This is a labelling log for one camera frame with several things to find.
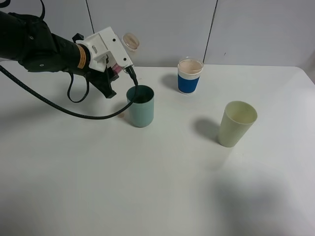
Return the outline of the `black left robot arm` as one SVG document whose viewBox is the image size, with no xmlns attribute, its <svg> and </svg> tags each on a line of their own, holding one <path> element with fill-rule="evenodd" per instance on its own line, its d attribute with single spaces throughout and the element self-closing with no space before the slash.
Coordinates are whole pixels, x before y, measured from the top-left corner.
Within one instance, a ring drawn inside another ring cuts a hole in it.
<svg viewBox="0 0 315 236">
<path fill-rule="evenodd" d="M 62 71 L 83 76 L 106 98 L 116 95 L 109 73 L 89 67 L 89 49 L 51 33 L 37 16 L 1 12 L 0 56 L 17 61 L 29 72 Z"/>
</svg>

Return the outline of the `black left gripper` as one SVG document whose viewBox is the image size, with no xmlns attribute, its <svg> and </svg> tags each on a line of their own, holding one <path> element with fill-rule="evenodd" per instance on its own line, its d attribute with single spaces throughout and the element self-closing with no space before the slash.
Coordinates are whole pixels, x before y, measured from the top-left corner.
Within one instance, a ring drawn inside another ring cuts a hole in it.
<svg viewBox="0 0 315 236">
<path fill-rule="evenodd" d="M 59 37 L 59 52 L 66 71 L 85 77 L 95 88 L 97 88 L 106 98 L 112 98 L 116 92 L 111 87 L 111 82 L 116 80 L 113 71 L 99 72 L 89 67 L 91 53 L 83 44 L 84 36 L 76 33 L 72 41 Z"/>
</svg>

